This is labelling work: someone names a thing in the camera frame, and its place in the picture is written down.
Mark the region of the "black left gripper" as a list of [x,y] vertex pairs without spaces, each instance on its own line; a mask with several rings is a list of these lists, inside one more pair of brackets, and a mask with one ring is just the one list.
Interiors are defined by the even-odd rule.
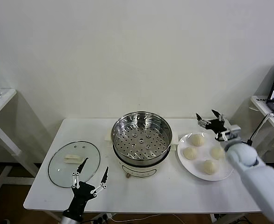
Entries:
[[96,195],[98,195],[102,190],[107,188],[106,182],[108,179],[109,167],[106,167],[106,170],[98,187],[80,181],[80,174],[88,159],[88,157],[85,158],[82,164],[78,166],[77,170],[72,173],[72,191],[74,196],[69,207],[62,214],[63,217],[67,217],[75,221],[83,220],[83,213],[87,202],[91,199],[94,199]]

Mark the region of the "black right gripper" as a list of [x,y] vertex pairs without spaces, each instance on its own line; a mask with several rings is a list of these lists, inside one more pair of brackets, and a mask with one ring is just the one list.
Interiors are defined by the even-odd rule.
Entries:
[[201,116],[196,113],[198,125],[200,127],[206,127],[207,130],[212,130],[216,134],[216,140],[225,140],[224,135],[226,134],[227,128],[225,127],[225,117],[222,113],[212,109],[215,119],[204,120]]

